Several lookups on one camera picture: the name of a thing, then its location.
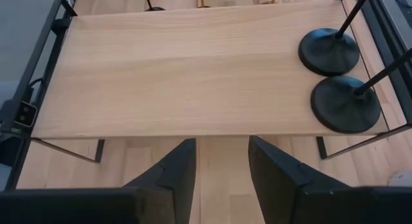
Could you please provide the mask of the black candle stick holder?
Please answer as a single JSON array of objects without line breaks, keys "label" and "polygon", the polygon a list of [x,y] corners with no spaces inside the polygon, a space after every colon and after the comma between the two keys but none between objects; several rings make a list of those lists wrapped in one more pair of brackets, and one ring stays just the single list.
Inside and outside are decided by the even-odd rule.
[{"label": "black candle stick holder", "polygon": [[360,59],[358,44],[345,31],[366,0],[358,0],[352,11],[337,30],[318,28],[308,32],[299,43],[298,56],[310,71],[334,77],[351,71]]},{"label": "black candle stick holder", "polygon": [[145,10],[146,12],[154,12],[154,11],[163,11],[164,10],[164,8],[162,8],[162,7],[158,7],[158,6],[153,7],[150,0],[146,0],[146,2],[147,2],[147,5],[149,7],[147,10]]}]

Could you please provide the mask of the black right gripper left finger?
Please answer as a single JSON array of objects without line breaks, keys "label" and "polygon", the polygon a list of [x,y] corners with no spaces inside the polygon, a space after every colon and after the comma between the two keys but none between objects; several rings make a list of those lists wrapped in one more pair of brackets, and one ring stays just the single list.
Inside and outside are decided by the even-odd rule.
[{"label": "black right gripper left finger", "polygon": [[189,224],[196,179],[196,140],[185,139],[127,183],[137,188],[137,224]]}]

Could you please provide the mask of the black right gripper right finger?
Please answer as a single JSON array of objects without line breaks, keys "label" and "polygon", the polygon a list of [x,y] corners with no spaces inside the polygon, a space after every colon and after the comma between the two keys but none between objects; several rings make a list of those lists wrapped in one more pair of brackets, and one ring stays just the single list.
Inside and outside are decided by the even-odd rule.
[{"label": "black right gripper right finger", "polygon": [[265,224],[325,224],[330,192],[350,187],[258,136],[249,137],[248,161]]}]

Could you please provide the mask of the black round stand bases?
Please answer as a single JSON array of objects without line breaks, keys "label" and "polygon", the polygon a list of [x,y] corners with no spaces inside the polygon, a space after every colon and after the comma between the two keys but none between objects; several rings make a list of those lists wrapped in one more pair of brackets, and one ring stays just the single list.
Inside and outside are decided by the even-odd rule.
[{"label": "black round stand bases", "polygon": [[322,125],[343,134],[371,129],[381,113],[372,87],[412,59],[412,48],[367,82],[349,76],[328,77],[312,90],[311,109]]}]

